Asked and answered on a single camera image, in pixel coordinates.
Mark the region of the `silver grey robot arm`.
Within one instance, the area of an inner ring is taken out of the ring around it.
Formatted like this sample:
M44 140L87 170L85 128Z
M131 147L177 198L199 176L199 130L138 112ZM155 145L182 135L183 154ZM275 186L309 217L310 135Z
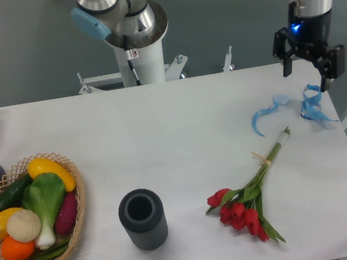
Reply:
M276 31L273 55L292 71L294 57L309 61L321 77L320 89L345 69L345 48L328 44L332 0L289 0L287 26ZM165 10L152 0L76 0L76 26L114 48L126 87L165 81L161 41L168 29Z

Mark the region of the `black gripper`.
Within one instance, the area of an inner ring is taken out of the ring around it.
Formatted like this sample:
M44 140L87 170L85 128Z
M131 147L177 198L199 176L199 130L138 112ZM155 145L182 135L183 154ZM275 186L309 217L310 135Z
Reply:
M288 29L276 31L273 42L273 56L283 65L283 76L292 73L292 56L313 62L320 73L320 91L330 88L331 80L345 72L345 47L328 46L331 12L315 17L292 17L288 19Z

